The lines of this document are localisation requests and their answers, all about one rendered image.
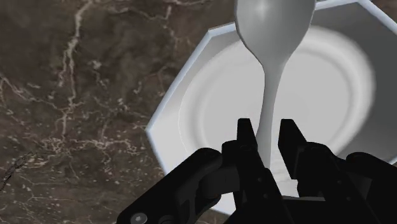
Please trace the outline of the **white octagonal plate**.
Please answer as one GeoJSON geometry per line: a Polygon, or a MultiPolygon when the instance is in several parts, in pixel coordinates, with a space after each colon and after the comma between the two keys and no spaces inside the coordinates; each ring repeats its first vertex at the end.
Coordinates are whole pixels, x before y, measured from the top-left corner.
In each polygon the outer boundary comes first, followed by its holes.
{"type": "MultiPolygon", "coordinates": [[[[237,121],[258,128],[264,73],[234,24],[209,29],[153,114],[146,133],[165,172],[199,148],[220,150],[237,121]]],[[[297,182],[277,147],[280,122],[339,157],[364,151],[397,162],[397,22],[371,0],[317,3],[277,92],[270,170],[283,195],[297,182]]]]}

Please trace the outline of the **white spoon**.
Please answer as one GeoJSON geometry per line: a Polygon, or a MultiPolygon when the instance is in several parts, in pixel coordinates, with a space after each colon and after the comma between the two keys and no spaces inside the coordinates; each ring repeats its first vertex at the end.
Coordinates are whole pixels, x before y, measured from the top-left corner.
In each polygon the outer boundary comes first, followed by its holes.
{"type": "Polygon", "coordinates": [[[264,72],[263,102],[256,133],[258,151],[270,167],[275,99],[287,61],[309,30],[316,0],[235,0],[237,33],[264,72]]]}

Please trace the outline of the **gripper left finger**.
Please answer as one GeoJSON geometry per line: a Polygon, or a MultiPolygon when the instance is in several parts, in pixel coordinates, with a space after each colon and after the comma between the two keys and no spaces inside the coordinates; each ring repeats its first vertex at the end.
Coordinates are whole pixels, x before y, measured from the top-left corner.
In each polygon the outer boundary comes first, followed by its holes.
{"type": "Polygon", "coordinates": [[[235,140],[223,143],[221,151],[195,151],[125,208],[116,224],[195,224],[227,193],[233,194],[235,211],[225,224],[292,224],[248,118],[238,120],[235,140]]]}

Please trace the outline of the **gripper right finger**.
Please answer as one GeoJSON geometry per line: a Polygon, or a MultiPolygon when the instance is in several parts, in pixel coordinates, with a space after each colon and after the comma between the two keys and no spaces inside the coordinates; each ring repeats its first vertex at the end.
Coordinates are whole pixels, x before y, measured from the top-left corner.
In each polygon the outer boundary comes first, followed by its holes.
{"type": "Polygon", "coordinates": [[[365,152],[341,159],[292,119],[281,120],[278,148],[298,181],[289,202],[298,224],[397,224],[397,167],[365,152]]]}

